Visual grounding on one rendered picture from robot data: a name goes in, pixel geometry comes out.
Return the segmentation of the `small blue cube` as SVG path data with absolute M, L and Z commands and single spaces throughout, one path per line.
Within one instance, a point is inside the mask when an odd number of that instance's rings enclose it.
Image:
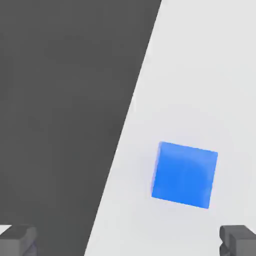
M 161 141 L 158 144 L 151 196 L 208 209 L 218 153 Z

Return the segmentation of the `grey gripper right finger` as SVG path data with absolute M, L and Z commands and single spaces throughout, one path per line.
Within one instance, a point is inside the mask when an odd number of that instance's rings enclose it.
M 245 225 L 222 225 L 219 256 L 256 256 L 256 234 Z

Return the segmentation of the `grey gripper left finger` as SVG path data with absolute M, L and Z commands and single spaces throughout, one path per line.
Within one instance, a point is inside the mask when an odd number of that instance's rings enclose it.
M 38 256 L 37 229 L 32 225 L 12 225 L 0 235 L 0 256 Z

